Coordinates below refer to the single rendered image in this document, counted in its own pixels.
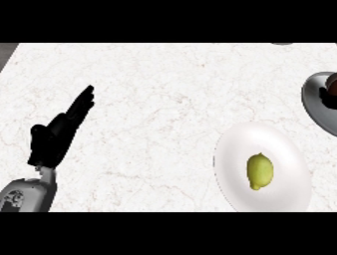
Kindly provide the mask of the white round plate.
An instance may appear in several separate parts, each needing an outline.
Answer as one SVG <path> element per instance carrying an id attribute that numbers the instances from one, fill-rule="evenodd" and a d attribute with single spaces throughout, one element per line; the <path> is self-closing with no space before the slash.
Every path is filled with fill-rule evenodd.
<path id="1" fill-rule="evenodd" d="M 273 177 L 258 190 L 249 187 L 246 161 L 255 154 L 272 161 Z M 236 211 L 304 211 L 312 181 L 303 154 L 286 135 L 270 125 L 242 123 L 221 135 L 212 157 L 221 193 Z"/>

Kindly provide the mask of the grey round dish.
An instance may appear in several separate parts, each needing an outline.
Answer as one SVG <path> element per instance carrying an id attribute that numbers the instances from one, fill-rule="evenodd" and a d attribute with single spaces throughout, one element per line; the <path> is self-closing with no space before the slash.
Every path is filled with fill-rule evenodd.
<path id="1" fill-rule="evenodd" d="M 322 104 L 319 89 L 325 88 L 325 82 L 332 72 L 314 73 L 301 87 L 301 103 L 307 115 L 332 135 L 337 136 L 337 110 L 328 109 Z"/>

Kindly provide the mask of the yellow-green lemon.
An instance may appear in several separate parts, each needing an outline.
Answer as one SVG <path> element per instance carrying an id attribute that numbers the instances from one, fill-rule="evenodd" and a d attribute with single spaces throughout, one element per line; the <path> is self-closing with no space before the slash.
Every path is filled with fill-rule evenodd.
<path id="1" fill-rule="evenodd" d="M 273 164 L 263 153 L 255 154 L 246 161 L 246 178 L 252 190 L 258 190 L 272 181 Z"/>

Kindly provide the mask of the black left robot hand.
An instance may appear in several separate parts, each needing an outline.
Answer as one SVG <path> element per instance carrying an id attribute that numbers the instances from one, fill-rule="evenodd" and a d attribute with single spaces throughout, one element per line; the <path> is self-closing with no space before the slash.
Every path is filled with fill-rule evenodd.
<path id="1" fill-rule="evenodd" d="M 31 127 L 31 156 L 28 164 L 54 168 L 66 155 L 76 130 L 94 106 L 94 87 L 87 88 L 75 98 L 68 111 L 59 113 L 50 123 Z"/>

